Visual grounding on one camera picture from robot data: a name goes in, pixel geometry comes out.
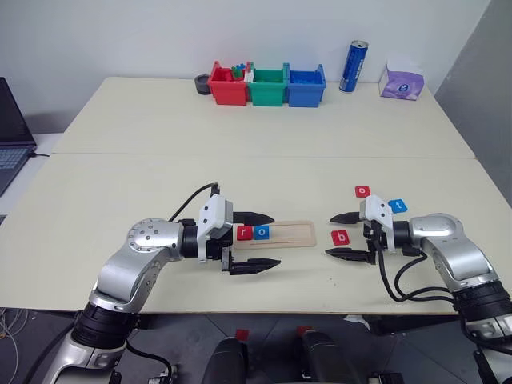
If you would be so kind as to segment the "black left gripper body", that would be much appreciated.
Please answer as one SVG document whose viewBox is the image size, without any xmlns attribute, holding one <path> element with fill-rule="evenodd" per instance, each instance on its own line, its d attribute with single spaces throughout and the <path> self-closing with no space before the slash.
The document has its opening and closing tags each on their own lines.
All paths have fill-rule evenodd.
<svg viewBox="0 0 512 384">
<path fill-rule="evenodd" d="M 219 239 L 211 238 L 207 241 L 207 259 L 220 261 L 223 272 L 234 273 L 234 258 L 232 255 L 233 230 L 228 230 Z"/>
</svg>

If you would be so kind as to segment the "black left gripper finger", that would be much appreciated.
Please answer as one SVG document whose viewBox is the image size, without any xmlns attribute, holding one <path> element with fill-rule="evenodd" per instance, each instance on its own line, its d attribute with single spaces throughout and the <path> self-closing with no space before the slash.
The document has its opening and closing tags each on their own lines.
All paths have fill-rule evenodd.
<svg viewBox="0 0 512 384">
<path fill-rule="evenodd" d="M 280 260 L 270 258 L 250 258 L 246 262 L 232 262 L 230 275 L 258 274 L 278 266 Z"/>
<path fill-rule="evenodd" d="M 268 215 L 241 211 L 233 212 L 233 223 L 242 225 L 267 225 L 274 222 L 274 219 Z"/>
</svg>

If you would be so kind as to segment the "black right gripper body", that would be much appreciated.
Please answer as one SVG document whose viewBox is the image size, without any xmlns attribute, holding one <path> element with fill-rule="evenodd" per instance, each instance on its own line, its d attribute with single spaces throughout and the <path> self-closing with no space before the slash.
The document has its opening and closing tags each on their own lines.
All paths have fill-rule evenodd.
<svg viewBox="0 0 512 384">
<path fill-rule="evenodd" d="M 372 220 L 363 226 L 363 236 L 366 238 L 368 251 L 366 262 L 376 264 L 382 257 L 386 248 L 386 235 L 383 233 L 382 225 Z"/>
</svg>

